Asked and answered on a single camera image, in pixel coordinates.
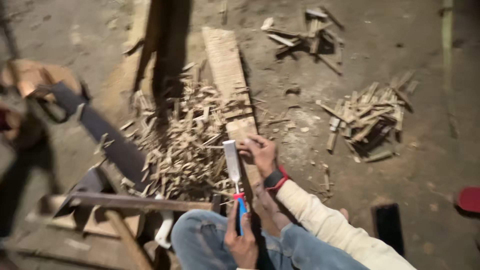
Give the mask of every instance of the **black watch strap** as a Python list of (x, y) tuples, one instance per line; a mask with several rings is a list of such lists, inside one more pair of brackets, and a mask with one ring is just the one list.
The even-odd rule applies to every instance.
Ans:
[(275, 169), (267, 178), (264, 180), (264, 187), (271, 188), (275, 187), (280, 180), (282, 180), (283, 174), (279, 169)]

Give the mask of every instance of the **white sleeve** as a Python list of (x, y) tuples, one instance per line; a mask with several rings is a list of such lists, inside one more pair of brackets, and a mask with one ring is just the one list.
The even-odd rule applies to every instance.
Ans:
[(351, 226), (337, 210), (287, 180), (276, 195), (295, 218), (318, 239), (338, 247), (370, 270), (414, 270), (391, 246)]

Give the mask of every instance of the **chisel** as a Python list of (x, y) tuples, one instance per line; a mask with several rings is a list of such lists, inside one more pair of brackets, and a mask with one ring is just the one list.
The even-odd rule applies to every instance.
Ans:
[(227, 161), (228, 175), (230, 179), (235, 183), (236, 193), (233, 195), (233, 199), (239, 202), (239, 208), (237, 212), (237, 232), (243, 235), (243, 229), (240, 225), (240, 219), (247, 212), (245, 207), (244, 193), (239, 190), (239, 181), (241, 178), (240, 162), (237, 153), (237, 147), (235, 146), (235, 140), (229, 140), (223, 142), (223, 149), (225, 151), (225, 160)]

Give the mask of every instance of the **foot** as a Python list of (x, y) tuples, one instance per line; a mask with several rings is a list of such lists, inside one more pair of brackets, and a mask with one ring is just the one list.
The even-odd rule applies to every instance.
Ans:
[(349, 221), (348, 220), (348, 211), (345, 208), (340, 209), (339, 212), (342, 213), (342, 215), (345, 217), (345, 219), (347, 221)]
[(267, 213), (272, 217), (273, 222), (279, 230), (282, 230), (285, 226), (290, 224), (290, 220), (284, 213), (280, 211), (278, 204), (265, 190), (263, 183), (257, 184), (253, 192), (255, 193)]

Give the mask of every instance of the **jeans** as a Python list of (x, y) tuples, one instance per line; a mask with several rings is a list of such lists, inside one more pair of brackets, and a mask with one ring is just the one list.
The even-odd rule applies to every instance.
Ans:
[[(235, 270), (237, 264), (224, 243), (227, 218), (206, 210), (183, 214), (173, 227), (171, 240), (183, 270)], [(345, 251), (333, 247), (290, 223), (280, 238), (262, 232), (259, 270), (366, 270)]]

